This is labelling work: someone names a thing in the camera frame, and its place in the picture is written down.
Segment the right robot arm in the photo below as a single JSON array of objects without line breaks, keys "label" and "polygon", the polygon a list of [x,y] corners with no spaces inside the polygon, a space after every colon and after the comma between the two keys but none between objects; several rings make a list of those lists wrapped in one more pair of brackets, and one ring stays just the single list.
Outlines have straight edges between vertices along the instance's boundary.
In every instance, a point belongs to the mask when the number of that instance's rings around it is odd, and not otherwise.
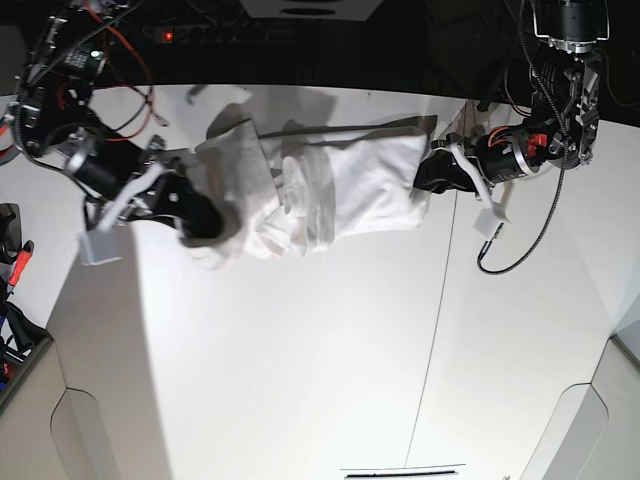
[{"label": "right robot arm", "polygon": [[58,173],[85,194],[84,251],[111,252],[113,229],[138,220],[174,228],[187,248],[214,246],[237,234],[238,211],[210,184],[203,155],[170,150],[158,135],[140,147],[134,142],[136,132],[107,126],[90,106],[108,63],[109,40],[115,37],[141,68],[146,88],[142,112],[148,119],[156,117],[151,72],[117,29],[142,2],[51,5],[1,123],[9,128],[15,151],[32,164],[52,170],[43,157],[62,155]]}]

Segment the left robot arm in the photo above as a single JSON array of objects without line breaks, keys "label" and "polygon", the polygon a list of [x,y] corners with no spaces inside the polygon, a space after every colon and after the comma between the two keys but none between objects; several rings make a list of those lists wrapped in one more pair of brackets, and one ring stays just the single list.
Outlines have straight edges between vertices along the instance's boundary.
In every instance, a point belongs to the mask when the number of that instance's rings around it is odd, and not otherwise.
[{"label": "left robot arm", "polygon": [[529,114],[517,125],[461,139],[477,180],[455,159],[452,136],[433,142],[418,168],[415,188],[479,194],[483,188],[534,176],[546,163],[571,170],[591,161],[602,65],[595,46],[609,38],[607,3],[522,1],[516,28],[533,88]]}]

